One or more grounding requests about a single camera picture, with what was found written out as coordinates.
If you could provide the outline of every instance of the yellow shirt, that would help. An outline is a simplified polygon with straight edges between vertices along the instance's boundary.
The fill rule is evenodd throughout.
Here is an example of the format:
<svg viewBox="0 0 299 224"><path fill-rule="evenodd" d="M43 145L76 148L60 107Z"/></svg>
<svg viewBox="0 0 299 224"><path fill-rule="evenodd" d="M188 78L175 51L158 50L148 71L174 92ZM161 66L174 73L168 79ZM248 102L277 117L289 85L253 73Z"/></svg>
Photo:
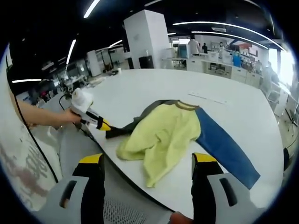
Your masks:
<svg viewBox="0 0 299 224"><path fill-rule="evenodd" d="M154 187L184 156L189 142L199 137L195 109L179 101L176 105L160 105L119 145L119 158L143 160L147 187Z"/></svg>

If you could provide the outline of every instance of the white pillar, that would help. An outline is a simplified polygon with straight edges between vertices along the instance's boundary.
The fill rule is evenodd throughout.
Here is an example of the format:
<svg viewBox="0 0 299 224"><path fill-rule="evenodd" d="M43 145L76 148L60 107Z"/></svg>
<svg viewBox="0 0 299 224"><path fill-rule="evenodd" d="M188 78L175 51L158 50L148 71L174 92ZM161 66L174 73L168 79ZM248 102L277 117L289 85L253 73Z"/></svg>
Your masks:
<svg viewBox="0 0 299 224"><path fill-rule="evenodd" d="M89 51L87 53L87 58L89 61L89 68L90 71L92 72L92 76L97 76L99 74L101 74L101 68L97 59L97 55L95 54L95 51Z"/></svg>
<svg viewBox="0 0 299 224"><path fill-rule="evenodd" d="M134 68L140 68L139 58L146 56L146 51L153 57L154 68L161 68L164 50L169 48L164 15L143 10L125 19L124 24Z"/></svg>

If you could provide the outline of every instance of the white table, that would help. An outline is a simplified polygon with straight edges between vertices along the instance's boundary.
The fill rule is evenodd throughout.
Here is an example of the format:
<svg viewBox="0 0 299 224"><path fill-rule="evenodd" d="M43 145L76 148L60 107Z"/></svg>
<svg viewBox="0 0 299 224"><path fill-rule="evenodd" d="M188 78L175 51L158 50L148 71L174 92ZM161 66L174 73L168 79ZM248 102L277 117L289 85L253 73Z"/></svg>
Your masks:
<svg viewBox="0 0 299 224"><path fill-rule="evenodd" d="M274 114L262 94L234 80L179 70L124 70L93 89L92 109L113 126L123 127L159 99L180 99L200 105L240 145L259 174L250 190L257 207L266 207L276 197L283 178L283 146ZM188 95L193 92L204 98ZM174 211L193 217L191 154L206 153L191 142L180 163L155 188L145 186L142 161L122 161L115 151L124 139L106 140L105 132L90 127L107 156L140 189Z"/></svg>

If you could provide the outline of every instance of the gray floor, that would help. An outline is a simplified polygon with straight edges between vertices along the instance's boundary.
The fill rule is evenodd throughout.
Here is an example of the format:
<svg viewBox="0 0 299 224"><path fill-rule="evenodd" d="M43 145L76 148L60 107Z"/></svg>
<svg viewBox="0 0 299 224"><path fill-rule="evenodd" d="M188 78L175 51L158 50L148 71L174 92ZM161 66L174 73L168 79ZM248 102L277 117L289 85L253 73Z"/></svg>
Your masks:
<svg viewBox="0 0 299 224"><path fill-rule="evenodd" d="M74 126L61 132L60 162L64 176L71 175L80 159L102 153L96 143ZM105 159L105 223L166 224L172 212L153 203L133 189Z"/></svg>

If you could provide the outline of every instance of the clothing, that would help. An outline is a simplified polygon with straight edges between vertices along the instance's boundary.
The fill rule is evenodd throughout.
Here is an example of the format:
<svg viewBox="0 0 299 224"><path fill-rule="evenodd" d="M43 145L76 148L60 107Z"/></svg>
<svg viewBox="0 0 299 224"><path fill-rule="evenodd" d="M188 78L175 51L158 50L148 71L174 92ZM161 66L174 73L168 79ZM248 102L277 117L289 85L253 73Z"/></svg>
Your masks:
<svg viewBox="0 0 299 224"><path fill-rule="evenodd" d="M196 40L191 39L189 41L190 52L192 55L198 55L200 51L199 43Z"/></svg>
<svg viewBox="0 0 299 224"><path fill-rule="evenodd" d="M207 46L206 45L202 46L202 49L203 49L204 53L207 54Z"/></svg>
<svg viewBox="0 0 299 224"><path fill-rule="evenodd" d="M233 56L233 63L235 67L241 67L241 57L240 56Z"/></svg>
<svg viewBox="0 0 299 224"><path fill-rule="evenodd" d="M148 187L154 187L179 162L191 140L199 143L248 189L260 177L237 143L199 106L159 100L121 131L113 128L110 132L106 137L133 132L116 153L121 159L144 160Z"/></svg>

